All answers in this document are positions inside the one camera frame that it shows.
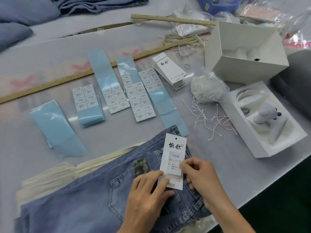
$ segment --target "cardboard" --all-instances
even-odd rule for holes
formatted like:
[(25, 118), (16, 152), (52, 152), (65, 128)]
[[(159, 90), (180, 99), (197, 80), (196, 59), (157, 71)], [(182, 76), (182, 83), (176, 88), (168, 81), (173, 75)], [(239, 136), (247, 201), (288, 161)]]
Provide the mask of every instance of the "cardboard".
[(205, 45), (205, 67), (224, 81), (249, 85), (270, 79), (288, 66), (274, 28), (217, 22)]
[[(246, 89), (253, 89), (257, 94), (238, 101), (238, 93)], [(274, 144), (268, 142), (268, 135), (271, 129), (265, 124), (258, 125), (253, 122), (253, 117), (258, 115), (258, 110), (264, 102), (275, 106), (282, 113), (282, 116), (288, 117), (280, 137)], [(273, 156), (307, 136), (307, 133), (301, 128), (299, 123), (262, 81), (224, 95), (220, 105), (230, 117), (236, 130), (256, 158)], [(251, 109), (248, 117), (245, 117), (241, 107)]]

